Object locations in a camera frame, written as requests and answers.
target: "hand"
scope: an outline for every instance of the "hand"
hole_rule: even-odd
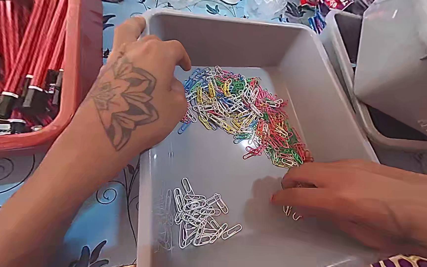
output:
[[[137,40],[145,25],[134,17],[116,28],[108,64],[87,96],[116,151],[140,152],[161,142],[187,110],[184,87],[173,74],[176,65],[191,69],[189,56],[176,40]]]
[[[427,257],[427,175],[358,160],[306,163],[290,169],[282,185],[274,204],[331,220],[384,252]]]

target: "blue paper clip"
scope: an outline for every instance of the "blue paper clip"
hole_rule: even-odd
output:
[[[187,129],[187,127],[189,127],[190,124],[191,124],[190,122],[189,123],[183,123],[182,126],[177,131],[177,133],[182,134]]]

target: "left hand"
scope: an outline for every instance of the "left hand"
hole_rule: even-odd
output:
[[[176,40],[150,35],[137,41],[145,24],[134,17],[116,28],[108,64],[87,97],[116,151],[161,142],[187,110],[184,87],[173,74],[175,65],[191,69],[189,56]]]

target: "gray plastic tray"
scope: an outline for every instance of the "gray plastic tray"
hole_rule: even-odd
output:
[[[289,101],[287,112],[316,161],[362,158],[377,161],[360,131],[317,35],[308,27],[273,24],[178,11],[145,14],[147,33],[179,40],[194,66],[222,66],[259,76],[262,86]],[[177,69],[179,80],[189,73]],[[243,160],[245,144],[231,135],[191,125],[177,128],[141,155],[138,264],[140,267],[188,266],[357,266],[373,253],[314,219],[298,222],[270,205],[287,171],[266,156]],[[222,195],[229,213],[218,217],[243,230],[229,240],[201,247],[178,247],[178,227],[171,228],[173,249],[159,247],[158,204],[167,190],[188,177],[196,193]]]
[[[347,18],[347,24],[345,25],[347,28],[342,29],[342,33],[344,33],[343,35],[341,35],[341,31],[339,31],[339,27],[337,25],[337,16]],[[331,12],[329,12],[325,17],[325,21],[327,23],[327,27],[321,33],[320,40],[322,41],[324,48],[329,55],[331,64],[337,73],[353,108],[355,109],[357,121],[360,123],[367,136],[374,144],[380,146],[410,152],[427,151],[427,141],[389,138],[382,135],[375,128],[367,106],[354,94],[353,82],[355,74],[344,42],[349,42],[351,45],[358,46],[362,17],[347,12],[331,10]]]

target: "white label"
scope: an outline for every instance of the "white label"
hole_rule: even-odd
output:
[[[11,134],[10,124],[0,124],[0,135]]]

